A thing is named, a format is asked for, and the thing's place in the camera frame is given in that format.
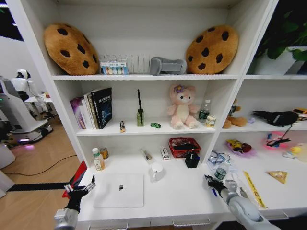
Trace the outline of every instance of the yellow ruler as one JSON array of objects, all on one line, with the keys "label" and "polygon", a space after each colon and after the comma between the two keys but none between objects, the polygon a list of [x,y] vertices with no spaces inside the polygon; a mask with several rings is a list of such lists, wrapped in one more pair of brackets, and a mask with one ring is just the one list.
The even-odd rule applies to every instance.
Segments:
[{"label": "yellow ruler", "polygon": [[254,193],[254,195],[255,195],[255,198],[256,198],[258,204],[259,204],[261,207],[266,207],[266,206],[264,205],[264,203],[263,203],[263,201],[262,201],[262,199],[261,199],[259,193],[258,193],[257,188],[255,187],[253,181],[251,180],[251,177],[249,176],[249,173],[246,172],[246,171],[243,171],[243,173],[244,173],[244,175],[245,175],[245,177],[246,177],[246,179],[247,179],[247,181],[248,181],[248,184],[249,184],[250,188],[253,190],[253,193]]}]

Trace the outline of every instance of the white cup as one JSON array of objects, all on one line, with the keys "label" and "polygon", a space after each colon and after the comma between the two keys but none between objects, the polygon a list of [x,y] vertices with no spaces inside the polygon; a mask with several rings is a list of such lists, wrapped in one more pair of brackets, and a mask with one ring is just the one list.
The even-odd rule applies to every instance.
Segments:
[{"label": "white cup", "polygon": [[153,163],[149,169],[149,175],[152,182],[161,180],[164,176],[163,166],[159,163]]}]

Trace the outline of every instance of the bottle cap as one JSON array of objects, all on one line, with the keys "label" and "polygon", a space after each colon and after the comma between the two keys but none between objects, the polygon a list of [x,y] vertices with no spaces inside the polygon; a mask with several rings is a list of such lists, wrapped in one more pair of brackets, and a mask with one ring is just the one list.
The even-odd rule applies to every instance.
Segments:
[{"label": "bottle cap", "polygon": [[99,153],[99,149],[98,149],[98,148],[93,148],[93,149],[92,149],[92,153],[93,153],[94,155],[98,154],[98,153]]}]

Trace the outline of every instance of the red plastic basket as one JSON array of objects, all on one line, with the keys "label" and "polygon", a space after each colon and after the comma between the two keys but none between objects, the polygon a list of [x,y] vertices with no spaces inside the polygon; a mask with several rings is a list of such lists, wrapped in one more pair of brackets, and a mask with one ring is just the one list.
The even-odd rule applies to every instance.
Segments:
[{"label": "red plastic basket", "polygon": [[[195,149],[190,149],[190,150],[176,150],[174,149],[174,146],[182,145],[185,143],[192,144],[196,146]],[[171,138],[168,142],[168,146],[172,151],[172,154],[175,158],[185,158],[187,156],[188,151],[193,151],[197,154],[199,154],[201,147],[199,144],[194,140],[193,138]]]}]

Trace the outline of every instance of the drawer handle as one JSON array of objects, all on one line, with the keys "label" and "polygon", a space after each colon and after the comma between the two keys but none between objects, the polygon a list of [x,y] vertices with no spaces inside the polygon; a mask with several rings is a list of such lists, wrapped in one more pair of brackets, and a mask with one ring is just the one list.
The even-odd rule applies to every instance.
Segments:
[{"label": "drawer handle", "polygon": [[203,223],[189,223],[189,224],[176,224],[173,219],[174,227],[192,227],[192,226],[200,226],[200,225],[209,225],[211,224],[210,219],[207,217],[207,221]]},{"label": "drawer handle", "polygon": [[281,215],[272,215],[272,216],[264,216],[267,220],[283,220],[283,219],[289,219],[289,216],[282,211]]},{"label": "drawer handle", "polygon": [[123,228],[100,228],[100,227],[89,227],[88,230],[127,230],[129,223],[127,222],[127,225]]}]

